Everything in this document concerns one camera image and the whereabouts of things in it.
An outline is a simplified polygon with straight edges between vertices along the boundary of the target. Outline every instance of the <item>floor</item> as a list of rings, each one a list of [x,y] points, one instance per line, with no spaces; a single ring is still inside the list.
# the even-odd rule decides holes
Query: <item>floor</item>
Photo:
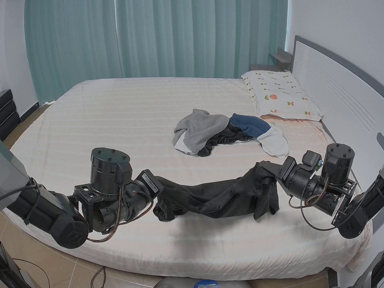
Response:
[[[38,108],[24,122],[19,124],[3,142],[11,148],[22,133],[35,121],[49,105]],[[14,226],[7,217],[0,214],[0,241],[13,258],[33,262],[48,274],[51,288],[89,288],[90,281],[100,265],[85,261],[51,248],[30,237]],[[45,274],[36,266],[26,262],[17,262],[18,266],[28,271],[33,279],[42,287],[48,288]],[[159,276],[130,273],[106,268],[107,280],[104,288],[147,288],[154,287]],[[95,287],[101,287],[103,276],[97,276]],[[328,288],[327,271],[309,275],[300,279],[260,279],[248,281],[252,288]]]

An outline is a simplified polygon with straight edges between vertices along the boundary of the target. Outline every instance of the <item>black crumpled clothing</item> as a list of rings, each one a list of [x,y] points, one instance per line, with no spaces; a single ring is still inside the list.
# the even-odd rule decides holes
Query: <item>black crumpled clothing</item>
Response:
[[[218,144],[232,144],[236,141],[249,141],[251,139],[252,137],[243,133],[240,127],[237,127],[229,122],[228,126],[223,131],[211,137],[205,144],[204,148],[197,154],[200,157],[206,157],[211,154],[212,148]]]
[[[157,178],[164,186],[153,209],[160,221],[171,221],[187,211],[211,218],[253,213],[257,220],[267,211],[275,214],[279,210],[276,179],[258,162],[243,177],[195,186]]]

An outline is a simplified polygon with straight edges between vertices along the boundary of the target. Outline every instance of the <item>bed frame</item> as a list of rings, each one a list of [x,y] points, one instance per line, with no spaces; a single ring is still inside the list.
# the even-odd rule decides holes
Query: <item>bed frame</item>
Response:
[[[334,52],[295,36],[291,73],[323,112],[325,130],[353,148],[353,173],[361,189],[375,180],[384,163],[384,86]],[[384,222],[382,210],[374,232]]]

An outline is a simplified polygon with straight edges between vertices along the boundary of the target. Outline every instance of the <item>white bed sheet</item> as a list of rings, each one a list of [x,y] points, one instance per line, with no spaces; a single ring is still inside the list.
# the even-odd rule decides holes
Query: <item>white bed sheet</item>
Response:
[[[122,150],[131,157],[133,176],[143,169],[180,184],[233,179],[255,162],[283,159],[263,152],[255,141],[221,145],[212,155],[187,156],[172,146],[173,128],[193,108],[211,114],[253,115],[241,79],[130,78],[82,82],[48,108],[18,139],[12,152],[27,172],[48,189],[71,195],[73,186],[89,182],[90,154],[95,147]],[[274,121],[284,132],[290,155],[301,160],[307,149],[324,155],[327,140],[319,122]],[[105,243],[87,241],[80,248],[61,248],[47,233],[6,211],[11,221],[33,237],[74,256],[112,268],[163,276],[215,280],[298,278],[325,267],[356,268],[369,246],[371,223],[357,238],[338,230],[318,232],[288,206],[278,186],[280,210],[258,221],[252,215],[212,219],[187,213],[160,222],[152,212],[119,227]],[[308,219],[330,227],[331,217],[310,208]],[[101,238],[92,233],[92,238]]]

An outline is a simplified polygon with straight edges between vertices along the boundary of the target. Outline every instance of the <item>curtain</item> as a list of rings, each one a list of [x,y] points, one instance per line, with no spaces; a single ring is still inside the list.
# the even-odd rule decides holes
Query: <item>curtain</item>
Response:
[[[116,0],[123,77],[239,78],[284,48],[288,0]]]
[[[87,79],[239,78],[284,48],[288,0],[25,0],[39,103]]]
[[[39,103],[87,79],[122,76],[114,0],[25,0],[24,18]]]

